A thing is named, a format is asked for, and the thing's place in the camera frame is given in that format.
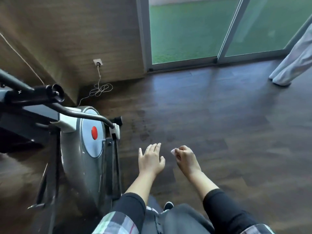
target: hand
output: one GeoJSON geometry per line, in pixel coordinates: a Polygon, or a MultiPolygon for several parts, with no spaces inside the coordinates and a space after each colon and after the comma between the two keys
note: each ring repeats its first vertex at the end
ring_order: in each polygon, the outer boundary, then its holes
{"type": "Polygon", "coordinates": [[[189,147],[183,145],[178,149],[174,149],[174,155],[177,165],[188,180],[193,174],[201,172],[196,156],[189,147]]]}
{"type": "Polygon", "coordinates": [[[165,168],[166,160],[161,156],[159,161],[159,151],[161,143],[149,145],[144,155],[142,149],[138,150],[138,168],[142,175],[152,175],[155,177],[165,168]]]}

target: right hand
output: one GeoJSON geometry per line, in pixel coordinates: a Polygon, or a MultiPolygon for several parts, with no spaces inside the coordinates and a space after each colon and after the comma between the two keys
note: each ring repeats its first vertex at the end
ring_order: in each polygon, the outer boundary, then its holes
{"type": "Polygon", "coordinates": [[[174,155],[176,157],[177,165],[188,180],[193,174],[201,172],[196,156],[189,147],[183,145],[178,149],[174,149],[174,155]]]}

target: tangled cord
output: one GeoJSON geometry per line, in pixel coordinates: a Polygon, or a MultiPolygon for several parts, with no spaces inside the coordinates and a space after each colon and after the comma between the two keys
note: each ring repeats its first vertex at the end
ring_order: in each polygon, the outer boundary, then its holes
{"type": "Polygon", "coordinates": [[[102,93],[109,92],[109,91],[113,90],[113,86],[111,84],[104,84],[104,85],[100,86],[99,82],[94,85],[94,89],[90,90],[89,95],[85,98],[92,97],[92,96],[99,97],[102,93]]]}

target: red button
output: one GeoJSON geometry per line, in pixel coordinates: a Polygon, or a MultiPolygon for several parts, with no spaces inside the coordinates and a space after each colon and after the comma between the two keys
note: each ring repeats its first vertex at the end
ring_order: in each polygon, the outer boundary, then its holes
{"type": "Polygon", "coordinates": [[[92,134],[92,138],[93,138],[94,140],[96,140],[96,139],[97,139],[97,129],[96,129],[95,126],[92,127],[91,134],[92,134]]]}

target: sneaker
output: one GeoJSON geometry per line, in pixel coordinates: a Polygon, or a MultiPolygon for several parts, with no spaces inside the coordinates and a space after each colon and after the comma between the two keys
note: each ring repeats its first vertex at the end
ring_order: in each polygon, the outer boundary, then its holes
{"type": "Polygon", "coordinates": [[[168,201],[168,202],[165,204],[165,206],[164,206],[164,208],[163,208],[163,211],[165,212],[166,210],[170,210],[170,209],[172,209],[173,207],[174,207],[174,204],[168,201]]]}

